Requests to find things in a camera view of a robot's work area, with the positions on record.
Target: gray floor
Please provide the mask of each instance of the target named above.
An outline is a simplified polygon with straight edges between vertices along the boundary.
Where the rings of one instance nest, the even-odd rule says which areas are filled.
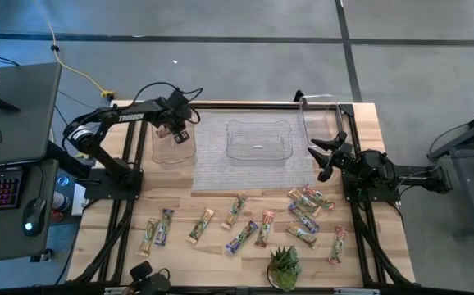
[[[334,1],[172,0],[40,1],[56,31],[73,34],[173,36],[339,37]],[[343,0],[353,38],[474,39],[474,0]],[[0,32],[47,32],[30,1],[0,0]],[[0,55],[23,64],[53,61],[50,42],[0,40]],[[351,102],[340,44],[61,43],[64,60],[90,73],[120,98],[165,80],[204,87],[202,99],[289,101],[295,90],[333,93]],[[474,117],[474,47],[353,46],[364,102],[377,105],[385,145],[398,164],[425,165],[426,150],[443,131]],[[60,89],[92,106],[105,102],[85,79],[68,71]],[[147,98],[167,93],[155,89]],[[59,95],[66,118],[83,107]],[[54,128],[60,138],[62,121]],[[452,232],[470,226],[456,189],[447,195],[413,188],[403,196],[408,246],[417,282],[474,291],[474,238]],[[51,263],[1,261],[0,288],[52,284],[74,229],[52,229],[60,249]]]

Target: purple snack bar wrapper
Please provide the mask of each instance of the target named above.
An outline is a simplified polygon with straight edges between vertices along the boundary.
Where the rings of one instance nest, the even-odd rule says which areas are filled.
[[[319,230],[319,225],[310,217],[308,217],[304,212],[297,206],[296,202],[291,203],[288,206],[290,212],[292,212],[301,222],[310,229],[310,234],[314,234]]]
[[[170,232],[171,217],[173,217],[173,210],[162,210],[162,222],[158,228],[157,236],[155,237],[155,245],[166,246],[166,238]]]
[[[231,254],[235,254],[237,249],[258,229],[259,227],[250,220],[246,227],[240,232],[240,234],[226,244],[226,250]]]

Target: gray desk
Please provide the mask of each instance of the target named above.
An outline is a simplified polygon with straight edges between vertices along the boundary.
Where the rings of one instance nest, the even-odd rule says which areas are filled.
[[[46,155],[60,73],[57,63],[0,68],[0,99],[21,109],[0,110],[0,165]]]
[[[48,239],[49,222],[51,220],[51,206],[53,192],[57,178],[58,161],[46,160],[24,167],[24,192],[20,207],[17,209],[0,210],[0,260],[23,256],[33,256],[45,250]],[[40,182],[46,203],[46,215],[42,232],[36,237],[26,237],[22,231],[22,212],[27,202],[39,195]]]

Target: wrapped snack bar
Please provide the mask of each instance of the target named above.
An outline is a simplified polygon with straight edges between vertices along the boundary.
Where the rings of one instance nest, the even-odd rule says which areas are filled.
[[[235,199],[234,205],[231,207],[230,213],[228,213],[228,217],[226,220],[221,224],[221,226],[225,229],[231,229],[234,226],[237,217],[239,217],[240,212],[244,208],[244,204],[246,203],[246,197],[238,196]]]
[[[195,225],[194,229],[189,233],[188,238],[186,238],[191,243],[197,243],[198,239],[203,234],[203,231],[207,227],[207,223],[210,222],[210,219],[213,216],[213,210],[208,208],[204,209],[204,213],[201,216],[201,219],[198,220],[197,224]]]
[[[334,208],[335,204],[332,201],[326,200],[325,196],[310,184],[304,186],[303,193],[309,196],[316,204],[325,208],[325,210],[332,210]]]
[[[173,210],[162,210],[162,223],[158,229],[157,237],[155,238],[155,245],[166,246],[166,238],[170,232],[171,217],[173,217]]]
[[[319,230],[319,225],[312,218],[304,214],[304,212],[297,206],[296,202],[291,203],[288,206],[290,212],[292,212],[303,224],[310,230],[310,234],[314,234]]]
[[[305,242],[312,249],[317,248],[317,245],[319,244],[316,237],[305,232],[303,229],[299,228],[293,222],[289,223],[288,228],[286,228],[286,231],[296,236],[301,241]]]
[[[344,251],[344,237],[348,233],[348,230],[341,225],[337,225],[335,228],[335,238],[332,250],[330,251],[330,256],[328,257],[328,262],[332,264],[341,263],[341,257],[343,256]]]
[[[293,188],[291,191],[289,191],[288,196],[297,202],[297,206],[305,211],[310,212],[313,216],[317,216],[319,214],[319,211],[321,210],[319,205],[314,204],[307,197],[304,197],[304,195],[296,188]]]
[[[161,222],[158,218],[148,218],[148,223],[146,224],[146,230],[144,231],[144,237],[140,248],[137,251],[137,255],[149,256],[149,248],[152,246],[153,236],[157,230],[158,223]]]
[[[231,253],[235,254],[240,246],[258,229],[259,227],[250,220],[246,227],[244,227],[243,231],[240,234],[231,240],[228,244],[226,244],[226,249]]]
[[[275,215],[276,213],[274,211],[262,212],[262,225],[259,230],[259,235],[257,236],[257,241],[255,241],[255,244],[259,247],[267,247],[268,233],[270,232],[271,222]]]

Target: computer mouse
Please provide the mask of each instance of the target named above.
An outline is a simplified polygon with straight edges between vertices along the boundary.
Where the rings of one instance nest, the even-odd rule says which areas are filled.
[[[38,197],[29,201],[22,215],[22,229],[28,237],[34,237],[42,232],[46,214],[46,200]]]

